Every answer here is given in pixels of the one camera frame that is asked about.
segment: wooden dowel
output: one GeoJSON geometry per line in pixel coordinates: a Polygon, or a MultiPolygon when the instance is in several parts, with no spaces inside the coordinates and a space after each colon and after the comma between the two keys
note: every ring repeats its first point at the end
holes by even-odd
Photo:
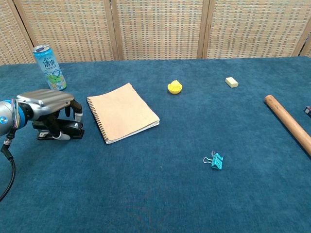
{"type": "Polygon", "coordinates": [[[283,122],[283,124],[292,133],[300,145],[311,156],[311,137],[307,134],[307,132],[297,123],[297,121],[295,121],[295,119],[272,95],[266,96],[264,101],[283,122]]]}

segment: rio can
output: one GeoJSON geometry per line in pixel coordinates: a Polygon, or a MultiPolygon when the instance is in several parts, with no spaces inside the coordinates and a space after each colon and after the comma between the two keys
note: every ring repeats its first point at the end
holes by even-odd
{"type": "Polygon", "coordinates": [[[67,83],[52,48],[48,45],[39,45],[34,47],[32,52],[44,73],[50,89],[56,91],[64,90],[67,87],[67,83]]]}

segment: notebook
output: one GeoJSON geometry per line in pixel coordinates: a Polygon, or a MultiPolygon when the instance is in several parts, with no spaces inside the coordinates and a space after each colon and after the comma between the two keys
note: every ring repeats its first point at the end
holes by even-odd
{"type": "Polygon", "coordinates": [[[159,124],[159,117],[130,83],[99,96],[87,97],[92,114],[107,144],[159,124]]]}

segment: wicker room divider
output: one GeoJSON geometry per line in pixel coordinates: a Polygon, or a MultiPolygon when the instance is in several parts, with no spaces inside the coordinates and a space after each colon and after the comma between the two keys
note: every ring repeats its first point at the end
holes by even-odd
{"type": "Polygon", "coordinates": [[[203,58],[297,56],[310,0],[210,0],[203,58]]]}
{"type": "MultiPolygon", "coordinates": [[[[1,64],[297,56],[310,0],[4,0],[1,64]]],[[[309,41],[301,55],[310,55],[309,41]]]]}
{"type": "Polygon", "coordinates": [[[12,0],[0,1],[0,65],[34,63],[31,41],[12,0]]]}

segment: blue binder clip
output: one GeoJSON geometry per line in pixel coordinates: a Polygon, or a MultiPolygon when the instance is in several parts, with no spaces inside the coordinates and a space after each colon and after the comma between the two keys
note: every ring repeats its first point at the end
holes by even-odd
{"type": "Polygon", "coordinates": [[[221,157],[219,153],[215,153],[214,151],[212,151],[212,159],[204,157],[203,163],[205,163],[205,164],[210,163],[210,164],[212,164],[211,165],[212,168],[221,170],[223,167],[223,160],[224,160],[224,158],[221,157]]]}

